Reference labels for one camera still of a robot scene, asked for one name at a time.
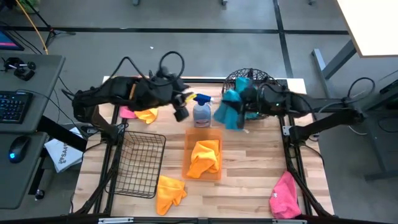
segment orange plastic bin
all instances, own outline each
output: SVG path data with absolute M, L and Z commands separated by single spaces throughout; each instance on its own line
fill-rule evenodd
M 197 141 L 204 140 L 219 140 L 220 150 L 220 169 L 218 172 L 210 173 L 204 172 L 199 178 L 192 178 L 187 176 L 189 167 L 191 165 L 191 154 Z M 184 179 L 192 180 L 220 180 L 221 179 L 221 168 L 223 163 L 223 132 L 220 129 L 213 128 L 190 128 L 185 131 L 185 147 L 184 157 L 182 161 L 182 177 Z

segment teal cloth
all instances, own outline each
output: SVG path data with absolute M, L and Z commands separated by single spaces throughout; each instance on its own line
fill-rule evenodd
M 239 93 L 234 90 L 228 90 L 223 95 L 223 100 L 233 102 L 242 101 Z M 214 119 L 217 122 L 225 124 L 226 129 L 239 130 L 238 125 L 236 124 L 238 120 L 238 112 L 233 108 L 227 106 L 225 103 L 220 103 L 220 107 L 214 113 Z
M 228 101 L 242 101 L 240 97 L 240 93 L 249 85 L 251 85 L 252 81 L 248 78 L 238 77 L 235 80 L 235 90 L 228 90 L 223 95 L 223 100 Z M 255 118 L 258 115 L 256 113 L 246 113 L 245 118 Z M 217 122 L 225 124 L 226 129 L 240 130 L 238 125 L 236 124 L 238 120 L 238 112 L 233 108 L 230 108 L 224 103 L 220 103 L 220 107 L 214 113 L 214 119 Z

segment spray bottle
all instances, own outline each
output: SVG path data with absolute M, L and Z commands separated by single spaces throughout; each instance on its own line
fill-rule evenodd
M 193 122 L 196 128 L 209 128 L 211 125 L 210 96 L 197 94 L 193 99 L 198 104 L 193 107 Z

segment orange towel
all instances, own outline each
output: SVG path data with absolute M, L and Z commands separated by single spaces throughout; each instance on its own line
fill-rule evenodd
M 147 124 L 151 124 L 157 117 L 157 108 L 152 108 L 144 111 L 134 112 L 139 119 L 144 120 Z
M 185 183 L 181 180 L 161 175 L 157 184 L 156 213 L 165 215 L 172 203 L 175 206 L 179 205 L 181 199 L 187 196 L 184 186 Z
M 198 141 L 191 155 L 187 176 L 199 178 L 204 171 L 211 173 L 220 169 L 219 140 Z

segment gray floor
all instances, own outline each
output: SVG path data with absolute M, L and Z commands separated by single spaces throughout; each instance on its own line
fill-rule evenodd
M 318 0 L 315 6 L 308 6 L 306 2 L 279 1 L 285 29 L 346 29 L 333 0 Z M 227 7 L 220 6 L 217 0 L 143 0 L 139 7 L 131 6 L 129 0 L 68 0 L 68 4 L 61 0 L 42 0 L 40 11 L 53 26 L 276 29 L 272 0 L 230 0 Z M 28 25 L 24 16 L 15 12 L 2 12 L 0 19 L 13 25 Z M 40 46 L 34 32 L 21 33 Z M 328 62 L 347 43 L 349 36 L 287 35 L 286 39 L 294 77 L 304 78 L 308 94 L 323 97 L 310 52 L 319 48 Z M 236 69 L 253 67 L 273 77 L 286 77 L 276 34 L 77 33 L 56 39 L 49 50 L 51 54 L 66 56 L 62 78 L 73 91 L 99 85 L 102 77 L 109 75 L 126 55 L 132 57 L 142 71 L 155 70 L 159 57 L 168 50 L 178 50 L 184 55 L 186 76 L 226 77 Z M 166 63 L 171 70 L 179 69 L 176 58 Z M 345 96 L 350 84 L 359 77 L 377 81 L 398 69 L 397 64 L 398 58 L 360 59 L 355 55 L 332 78 L 336 94 Z M 133 75 L 135 71 L 126 64 L 119 74 Z M 377 89 L 396 78 L 392 76 L 378 82 Z M 368 87 L 368 83 L 363 82 L 354 92 Z M 60 88 L 58 83 L 61 108 L 72 117 L 70 102 L 60 93 Z M 49 105 L 45 114 L 56 119 L 58 111 Z M 60 123 L 69 122 L 64 116 L 60 119 Z M 338 127 L 322 133 L 320 147 L 336 215 L 397 222 L 398 179 L 364 181 L 364 174 L 379 170 L 366 137 L 355 135 L 347 127 Z M 65 214 L 76 179 L 75 172 L 49 174 L 43 183 L 48 192 L 43 201 L 35 202 L 27 196 L 20 209 L 0 211 L 0 217 Z

